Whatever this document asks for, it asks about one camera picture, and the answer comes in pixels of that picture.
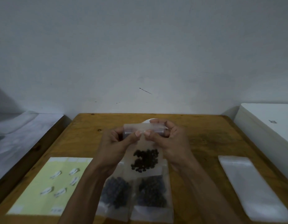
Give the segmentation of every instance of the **wooden table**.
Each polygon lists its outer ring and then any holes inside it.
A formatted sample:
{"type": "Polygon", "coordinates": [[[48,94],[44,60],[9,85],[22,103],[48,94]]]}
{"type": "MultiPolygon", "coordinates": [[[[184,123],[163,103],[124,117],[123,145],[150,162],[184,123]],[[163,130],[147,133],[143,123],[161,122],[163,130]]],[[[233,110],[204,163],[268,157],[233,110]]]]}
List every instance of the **wooden table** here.
{"type": "MultiPolygon", "coordinates": [[[[79,114],[45,152],[17,187],[0,204],[0,223],[57,223],[59,217],[5,215],[39,170],[52,156],[93,157],[102,131],[125,123],[139,123],[150,118],[166,118],[187,128],[192,151],[242,220],[252,223],[245,214],[218,155],[250,158],[288,208],[288,180],[226,116],[177,114],[79,114]]],[[[203,223],[196,202],[182,179],[170,168],[175,223],[203,223]]],[[[96,217],[94,223],[117,223],[96,217]]]]}

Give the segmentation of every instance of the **fingernail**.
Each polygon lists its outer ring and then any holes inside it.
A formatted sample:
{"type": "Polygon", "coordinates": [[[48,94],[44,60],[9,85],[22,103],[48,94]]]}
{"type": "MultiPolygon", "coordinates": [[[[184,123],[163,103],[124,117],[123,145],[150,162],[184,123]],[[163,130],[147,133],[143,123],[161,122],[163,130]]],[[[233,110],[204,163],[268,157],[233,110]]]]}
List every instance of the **fingernail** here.
{"type": "Polygon", "coordinates": [[[144,131],[144,135],[145,135],[146,137],[149,137],[150,131],[144,131]]]}
{"type": "Polygon", "coordinates": [[[135,135],[136,135],[137,137],[139,137],[141,134],[142,134],[141,131],[136,131],[136,132],[135,132],[135,135]]]}

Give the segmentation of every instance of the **hand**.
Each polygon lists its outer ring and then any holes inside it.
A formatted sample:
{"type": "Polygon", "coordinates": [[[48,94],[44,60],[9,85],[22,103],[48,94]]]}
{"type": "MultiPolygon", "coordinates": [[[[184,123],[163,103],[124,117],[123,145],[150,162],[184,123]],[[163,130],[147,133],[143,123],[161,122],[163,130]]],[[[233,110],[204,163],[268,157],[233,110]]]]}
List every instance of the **hand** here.
{"type": "Polygon", "coordinates": [[[141,137],[141,132],[136,131],[127,136],[126,139],[120,141],[123,131],[123,127],[105,130],[96,155],[92,160],[92,163],[108,176],[116,169],[116,166],[123,158],[127,147],[132,143],[137,142],[141,137]]]}
{"type": "Polygon", "coordinates": [[[183,127],[165,119],[152,119],[150,122],[164,123],[168,128],[165,130],[165,137],[161,137],[152,130],[145,131],[144,135],[146,140],[155,142],[163,149],[164,157],[171,163],[175,171],[180,172],[183,167],[196,160],[183,127]]]}

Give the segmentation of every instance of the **wood grain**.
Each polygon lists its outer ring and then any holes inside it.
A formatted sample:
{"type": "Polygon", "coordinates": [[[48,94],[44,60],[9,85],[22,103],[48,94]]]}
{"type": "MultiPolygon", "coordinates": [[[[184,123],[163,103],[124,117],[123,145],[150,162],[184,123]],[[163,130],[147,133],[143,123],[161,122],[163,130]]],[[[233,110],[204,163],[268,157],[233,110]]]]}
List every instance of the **wood grain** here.
{"type": "MultiPolygon", "coordinates": [[[[288,208],[288,180],[225,116],[178,114],[96,114],[84,113],[75,117],[52,146],[25,175],[17,187],[0,204],[0,223],[57,223],[59,217],[7,216],[6,212],[22,194],[46,161],[52,156],[93,157],[104,129],[125,123],[139,123],[150,118],[166,118],[187,128],[192,152],[220,191],[246,223],[247,217],[222,169],[218,155],[250,158],[280,200],[288,208]]],[[[174,203],[175,223],[203,223],[197,204],[187,191],[182,179],[171,168],[170,181],[174,203]]],[[[94,223],[119,223],[96,217],[94,223]]]]}
{"type": "Polygon", "coordinates": [[[66,116],[60,118],[42,138],[0,179],[0,203],[19,183],[25,180],[25,174],[41,158],[57,137],[64,131],[67,124],[66,116]]]}

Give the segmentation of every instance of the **white wall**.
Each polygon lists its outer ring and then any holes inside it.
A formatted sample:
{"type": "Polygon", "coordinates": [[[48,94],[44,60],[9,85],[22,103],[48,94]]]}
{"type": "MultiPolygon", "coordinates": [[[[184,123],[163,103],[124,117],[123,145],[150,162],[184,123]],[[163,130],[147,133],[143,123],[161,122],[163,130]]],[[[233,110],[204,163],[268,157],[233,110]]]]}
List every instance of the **white wall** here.
{"type": "Polygon", "coordinates": [[[0,111],[243,102],[288,102],[288,0],[0,0],[0,111]]]}

